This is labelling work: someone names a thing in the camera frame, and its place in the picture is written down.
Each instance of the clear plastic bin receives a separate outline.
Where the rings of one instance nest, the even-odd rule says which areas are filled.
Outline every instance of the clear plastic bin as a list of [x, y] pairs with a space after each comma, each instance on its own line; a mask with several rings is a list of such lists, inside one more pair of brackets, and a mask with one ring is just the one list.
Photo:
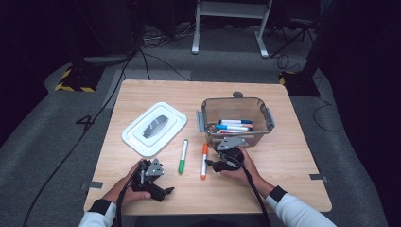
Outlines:
[[[240, 137], [245, 141], [242, 147], [253, 147], [275, 127], [269, 108], [257, 97], [206, 99], [201, 104], [201, 112], [197, 112], [197, 118], [200, 132], [206, 132], [209, 148], [216, 148], [228, 137]], [[253, 128], [251, 131], [221, 133], [216, 124], [222, 119], [252, 120]]]

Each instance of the yellow black tape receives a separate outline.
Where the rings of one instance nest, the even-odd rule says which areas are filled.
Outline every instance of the yellow black tape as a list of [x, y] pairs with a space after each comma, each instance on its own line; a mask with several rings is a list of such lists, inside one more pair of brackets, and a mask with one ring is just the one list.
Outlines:
[[291, 71], [283, 71], [278, 74], [278, 80], [279, 80], [280, 84], [286, 86], [286, 81], [284, 80], [283, 73], [286, 73], [286, 74], [296, 74], [296, 73], [291, 72]]
[[69, 66], [65, 73], [61, 76], [61, 79], [55, 90], [68, 92], [95, 92], [96, 86], [94, 84], [79, 84], [77, 75], [75, 75], [74, 70], [72, 70], [72, 66]]

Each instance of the person's left hand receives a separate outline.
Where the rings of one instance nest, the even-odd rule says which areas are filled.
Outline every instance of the person's left hand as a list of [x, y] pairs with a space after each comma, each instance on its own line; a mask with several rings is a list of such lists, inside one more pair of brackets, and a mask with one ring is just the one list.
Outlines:
[[[139, 162], [142, 161], [139, 160], [130, 170], [130, 172], [125, 176], [124, 178], [120, 179], [113, 187], [108, 191], [104, 196], [103, 200], [106, 201], [111, 201], [114, 204], [117, 204], [118, 196], [120, 195], [121, 190], [125, 186], [126, 182], [132, 175], [133, 171], [138, 167]], [[122, 206], [126, 205], [127, 203], [131, 201], [139, 201], [139, 200], [145, 200], [150, 198], [150, 193], [147, 191], [133, 191], [131, 187], [127, 188], [127, 191], [124, 195], [124, 199], [122, 202]]]

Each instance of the gray floor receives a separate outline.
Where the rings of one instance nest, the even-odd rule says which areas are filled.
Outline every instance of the gray floor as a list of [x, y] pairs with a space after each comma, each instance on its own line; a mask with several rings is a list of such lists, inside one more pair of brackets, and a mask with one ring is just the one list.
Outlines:
[[[257, 27], [205, 30], [200, 35], [198, 55], [191, 54], [192, 36], [163, 47], [143, 48], [143, 51], [167, 62], [193, 81], [278, 83], [277, 75], [284, 69], [278, 67], [276, 59], [261, 58], [254, 30]], [[286, 34], [290, 36], [294, 32], [287, 30]], [[270, 52], [278, 49], [284, 44], [282, 33], [265, 37], [265, 44]], [[306, 37], [282, 52], [289, 59], [287, 68], [294, 66], [290, 71], [303, 68], [310, 46]], [[178, 79], [172, 73], [174, 70], [160, 60], [147, 56], [150, 78]], [[27, 226], [78, 226], [83, 215], [85, 185], [92, 180], [113, 108], [103, 110], [77, 146], [83, 126], [76, 121], [87, 114], [94, 117], [99, 112], [110, 96], [121, 64], [105, 69], [95, 93], [55, 91], [67, 67], [68, 64], [49, 75], [44, 84], [48, 96], [0, 149], [2, 226], [23, 225], [35, 196], [70, 152], [33, 206]], [[140, 54], [126, 70], [128, 79], [147, 79], [143, 78], [146, 67]], [[387, 226], [375, 186], [342, 130], [330, 84], [320, 71], [315, 81], [321, 99], [292, 96], [291, 101], [320, 172], [328, 180], [325, 186], [333, 209], [325, 215], [338, 226]], [[325, 105], [323, 100], [331, 105], [319, 109]], [[282, 226], [275, 215], [270, 218], [273, 226]], [[158, 217], [147, 217], [139, 218], [136, 226], [149, 219], [158, 226], [180, 224], [178, 218], [175, 222], [161, 222]], [[124, 217], [126, 226], [134, 226], [136, 220], [137, 217]]]

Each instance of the white plastic lid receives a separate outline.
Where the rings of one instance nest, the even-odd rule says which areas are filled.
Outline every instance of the white plastic lid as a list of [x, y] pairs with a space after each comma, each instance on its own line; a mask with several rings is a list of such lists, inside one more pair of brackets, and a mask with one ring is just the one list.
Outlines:
[[[157, 118], [166, 122], [157, 122]], [[149, 128], [160, 123], [157, 132], [151, 136]], [[186, 124], [186, 116], [165, 102], [158, 102], [133, 121], [122, 133], [124, 142], [142, 157], [155, 156]]]

